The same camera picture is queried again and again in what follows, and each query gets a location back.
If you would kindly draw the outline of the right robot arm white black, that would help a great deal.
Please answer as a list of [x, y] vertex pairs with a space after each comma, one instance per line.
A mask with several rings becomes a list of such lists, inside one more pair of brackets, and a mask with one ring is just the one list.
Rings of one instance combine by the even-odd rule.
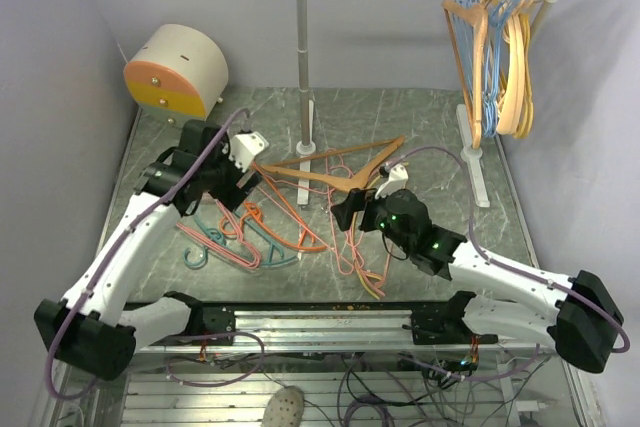
[[604, 371], [623, 316], [602, 280], [546, 272], [481, 249], [462, 234], [434, 224], [427, 206], [401, 189], [386, 197], [353, 189], [330, 209], [342, 231], [357, 214], [362, 232], [378, 231], [419, 270], [470, 286], [448, 302], [442, 334], [459, 343], [496, 335], [550, 348], [570, 365]]

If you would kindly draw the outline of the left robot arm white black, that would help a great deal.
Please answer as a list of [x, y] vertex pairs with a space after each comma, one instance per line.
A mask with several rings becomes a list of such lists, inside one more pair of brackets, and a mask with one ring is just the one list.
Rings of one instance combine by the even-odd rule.
[[125, 212], [82, 277], [57, 301], [43, 300], [34, 321], [46, 366], [61, 361], [95, 378], [119, 377], [140, 349], [168, 337], [196, 342], [204, 331], [201, 301], [168, 292], [135, 310], [125, 305], [164, 235], [194, 214], [204, 195], [235, 210], [259, 183], [249, 169], [268, 141], [257, 131], [187, 121], [177, 145], [141, 174]]

